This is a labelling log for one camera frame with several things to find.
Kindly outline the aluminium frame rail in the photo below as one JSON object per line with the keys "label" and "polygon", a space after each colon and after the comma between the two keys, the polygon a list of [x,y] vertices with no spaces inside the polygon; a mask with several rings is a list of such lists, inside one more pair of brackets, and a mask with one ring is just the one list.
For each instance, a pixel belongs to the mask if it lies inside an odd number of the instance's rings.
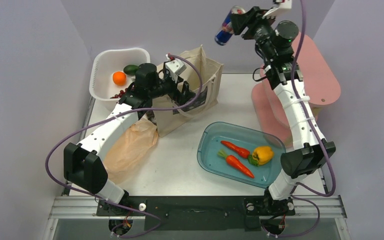
{"label": "aluminium frame rail", "polygon": [[[82,124],[82,128],[86,127],[93,114],[95,99],[90,97],[86,115]],[[54,147],[51,148],[49,154],[45,158],[45,171],[51,180],[58,180],[53,176],[50,170],[50,159],[54,151],[60,146],[58,142]],[[64,195],[56,196],[53,201],[53,205],[50,210],[48,220],[46,222],[45,232],[43,234],[42,240],[53,240],[58,228],[58,223],[60,220],[86,220],[86,219],[98,219],[95,214],[96,207],[98,203],[95,202],[92,196],[86,195]]]}

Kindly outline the green avocado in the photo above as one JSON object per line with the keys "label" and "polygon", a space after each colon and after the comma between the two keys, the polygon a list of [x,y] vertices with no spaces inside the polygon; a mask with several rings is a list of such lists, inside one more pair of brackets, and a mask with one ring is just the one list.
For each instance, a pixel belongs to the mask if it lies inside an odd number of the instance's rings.
{"label": "green avocado", "polygon": [[139,69],[138,65],[129,64],[123,68],[123,72],[128,76],[134,76]]}

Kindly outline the canvas tote bag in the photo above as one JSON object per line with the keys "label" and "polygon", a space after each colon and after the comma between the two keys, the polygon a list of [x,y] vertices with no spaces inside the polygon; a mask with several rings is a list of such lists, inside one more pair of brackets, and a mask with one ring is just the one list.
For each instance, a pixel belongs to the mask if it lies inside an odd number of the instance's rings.
{"label": "canvas tote bag", "polygon": [[[195,49],[184,51],[179,55],[181,58],[188,60],[199,71],[202,77],[202,88],[200,95],[191,105],[180,110],[172,111],[154,111],[154,118],[158,136],[163,138],[175,129],[179,128],[191,119],[201,115],[218,103],[223,64],[206,56],[203,46]],[[180,75],[189,83],[189,89],[198,94],[200,79],[197,73],[188,65],[186,70]],[[175,103],[169,96],[164,95],[153,99],[153,108],[174,108],[181,104]]]}

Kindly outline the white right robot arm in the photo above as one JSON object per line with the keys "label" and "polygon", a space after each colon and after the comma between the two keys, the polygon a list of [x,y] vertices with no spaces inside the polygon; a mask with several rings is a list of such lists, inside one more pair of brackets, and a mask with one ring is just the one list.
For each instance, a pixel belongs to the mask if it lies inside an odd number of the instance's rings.
{"label": "white right robot arm", "polygon": [[316,126],[305,93],[303,74],[297,60],[300,51],[292,42],[304,41],[303,27],[284,20],[272,27],[277,14],[291,8],[286,1],[276,1],[270,9],[257,6],[239,10],[230,17],[232,31],[245,40],[255,41],[255,52],[263,59],[264,74],[279,99],[292,134],[293,150],[280,156],[281,171],[265,190],[262,211],[265,216],[284,215],[293,211],[292,194],[308,175],[324,164],[336,151]]}

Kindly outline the orange fruit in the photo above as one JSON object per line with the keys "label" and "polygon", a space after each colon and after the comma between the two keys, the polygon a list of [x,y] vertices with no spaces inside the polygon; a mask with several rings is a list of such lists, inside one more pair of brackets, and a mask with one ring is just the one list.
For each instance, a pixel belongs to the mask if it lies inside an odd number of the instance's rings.
{"label": "orange fruit", "polygon": [[112,81],[117,86],[124,86],[127,83],[127,76],[122,71],[114,72],[112,75]]}

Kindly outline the blue labelled bottle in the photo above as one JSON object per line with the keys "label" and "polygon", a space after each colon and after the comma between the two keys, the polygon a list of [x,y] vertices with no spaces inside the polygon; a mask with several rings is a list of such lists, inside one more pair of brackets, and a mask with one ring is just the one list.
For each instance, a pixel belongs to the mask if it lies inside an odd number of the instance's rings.
{"label": "blue labelled bottle", "polygon": [[232,15],[234,14],[244,14],[246,10],[238,5],[233,6],[227,16],[225,17],[223,23],[221,24],[220,29],[218,30],[217,34],[214,37],[215,42],[220,45],[224,46],[227,44],[227,42],[230,40],[230,38],[233,36],[234,31],[232,27]]}

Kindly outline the pink three-tier shelf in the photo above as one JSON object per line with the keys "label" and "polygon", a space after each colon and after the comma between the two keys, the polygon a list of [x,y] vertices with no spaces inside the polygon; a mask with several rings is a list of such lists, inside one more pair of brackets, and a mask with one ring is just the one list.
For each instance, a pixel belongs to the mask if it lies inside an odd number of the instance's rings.
{"label": "pink three-tier shelf", "polygon": [[[322,108],[336,102],[341,87],[314,41],[305,36],[297,60],[303,74],[305,93],[315,118]],[[251,92],[251,99],[261,130],[278,137],[286,147],[293,145],[292,134],[282,105],[268,80],[259,82]]]}

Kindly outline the orange plastic grocery bag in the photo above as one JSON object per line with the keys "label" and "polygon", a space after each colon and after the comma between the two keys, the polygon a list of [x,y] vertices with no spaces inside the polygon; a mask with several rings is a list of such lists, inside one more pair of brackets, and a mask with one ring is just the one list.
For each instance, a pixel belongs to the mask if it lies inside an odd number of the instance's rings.
{"label": "orange plastic grocery bag", "polygon": [[129,127],[104,158],[108,178],[119,185],[145,164],[145,156],[158,141],[157,126],[142,118]]}

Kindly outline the white plastic basket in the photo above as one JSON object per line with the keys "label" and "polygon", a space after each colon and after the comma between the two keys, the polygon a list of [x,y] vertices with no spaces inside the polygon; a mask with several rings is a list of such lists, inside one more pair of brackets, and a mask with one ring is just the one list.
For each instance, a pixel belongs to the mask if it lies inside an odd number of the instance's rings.
{"label": "white plastic basket", "polygon": [[122,73],[128,65],[139,66],[150,62],[148,51],[133,47],[125,49],[111,49],[99,53],[92,64],[89,81],[89,93],[107,110],[114,109],[121,90],[125,90],[132,82],[133,76],[125,75],[125,80],[116,84],[113,80],[115,73]]}

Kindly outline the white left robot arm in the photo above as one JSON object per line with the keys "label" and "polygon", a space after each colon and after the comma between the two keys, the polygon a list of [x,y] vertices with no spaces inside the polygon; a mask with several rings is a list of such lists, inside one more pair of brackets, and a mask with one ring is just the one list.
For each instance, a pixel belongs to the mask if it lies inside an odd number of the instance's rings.
{"label": "white left robot arm", "polygon": [[127,192],[109,179],[103,159],[119,137],[148,111],[153,99],[169,96],[184,105],[195,97],[189,83],[180,76],[186,70],[178,59],[164,62],[160,72],[152,63],[142,63],[135,72],[134,81],[125,90],[105,123],[79,143],[68,143],[63,151],[63,173],[69,182],[98,198],[109,201],[116,215],[129,210]]}

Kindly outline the red grape bunch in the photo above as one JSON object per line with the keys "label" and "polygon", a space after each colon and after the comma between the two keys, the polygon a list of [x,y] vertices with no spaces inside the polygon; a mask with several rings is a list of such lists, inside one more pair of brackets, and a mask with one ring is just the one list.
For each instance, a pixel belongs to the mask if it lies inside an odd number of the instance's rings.
{"label": "red grape bunch", "polygon": [[132,94],[132,90],[133,90],[133,88],[132,89],[129,89],[129,88],[122,89],[117,94],[111,96],[110,99],[121,99],[124,96],[128,97]]}

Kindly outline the orange carrot with greens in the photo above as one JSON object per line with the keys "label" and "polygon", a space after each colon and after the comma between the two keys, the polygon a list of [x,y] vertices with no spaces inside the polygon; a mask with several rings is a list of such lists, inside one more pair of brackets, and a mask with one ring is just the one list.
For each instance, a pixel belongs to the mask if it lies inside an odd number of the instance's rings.
{"label": "orange carrot with greens", "polygon": [[217,152],[217,155],[223,159],[225,159],[226,163],[241,172],[243,175],[254,179],[254,174],[245,166],[243,165],[235,156],[231,154],[227,154],[223,149],[220,149]]}

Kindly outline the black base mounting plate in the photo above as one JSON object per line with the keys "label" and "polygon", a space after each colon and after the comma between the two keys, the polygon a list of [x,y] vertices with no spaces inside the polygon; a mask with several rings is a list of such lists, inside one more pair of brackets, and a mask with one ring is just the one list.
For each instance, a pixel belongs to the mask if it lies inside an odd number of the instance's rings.
{"label": "black base mounting plate", "polygon": [[275,202],[265,196],[130,196],[122,205],[144,211],[131,212],[104,201],[98,202],[96,215],[109,217],[111,227],[126,219],[144,217],[144,230],[222,231],[229,229],[258,230],[264,218],[272,220],[294,216],[292,199]]}

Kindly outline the yellow bell pepper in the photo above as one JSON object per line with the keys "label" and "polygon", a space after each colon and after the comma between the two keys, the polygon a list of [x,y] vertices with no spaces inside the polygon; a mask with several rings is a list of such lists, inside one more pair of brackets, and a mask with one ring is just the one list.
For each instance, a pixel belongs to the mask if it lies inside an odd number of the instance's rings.
{"label": "yellow bell pepper", "polygon": [[248,156],[248,162],[253,166],[262,166],[267,164],[274,155],[270,146],[259,146]]}

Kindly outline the red chili pepper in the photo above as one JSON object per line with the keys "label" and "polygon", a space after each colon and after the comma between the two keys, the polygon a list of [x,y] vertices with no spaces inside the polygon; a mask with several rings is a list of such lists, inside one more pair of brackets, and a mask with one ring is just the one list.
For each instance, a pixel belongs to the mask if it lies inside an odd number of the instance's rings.
{"label": "red chili pepper", "polygon": [[226,140],[222,140],[220,142],[222,145],[224,145],[225,147],[227,147],[228,149],[234,151],[236,154],[238,154],[241,158],[243,159],[248,159],[249,155],[251,154],[249,150],[243,148],[243,147],[239,147],[229,141],[226,141]]}

